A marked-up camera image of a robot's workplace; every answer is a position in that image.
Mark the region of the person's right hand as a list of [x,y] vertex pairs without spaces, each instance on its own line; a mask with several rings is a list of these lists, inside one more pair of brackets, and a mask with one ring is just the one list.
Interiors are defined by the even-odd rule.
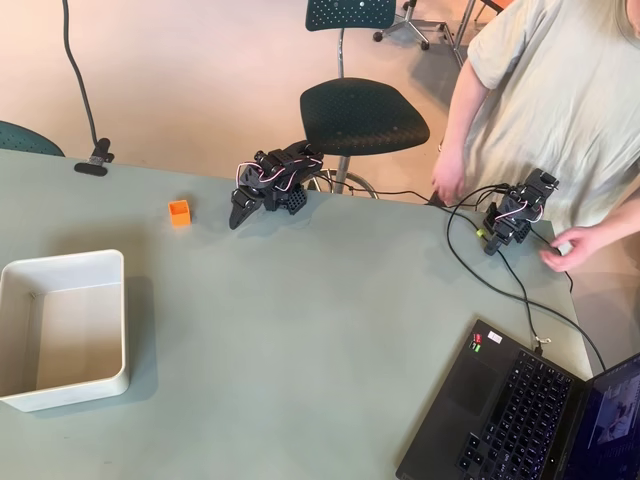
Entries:
[[462,193],[465,181],[463,150],[442,145],[432,172],[434,193],[445,205],[454,203]]

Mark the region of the person's left hand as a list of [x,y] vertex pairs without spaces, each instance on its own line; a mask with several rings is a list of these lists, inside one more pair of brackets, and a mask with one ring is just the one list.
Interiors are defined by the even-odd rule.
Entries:
[[551,270],[567,272],[583,263],[602,246],[597,227],[575,227],[559,234],[540,258]]

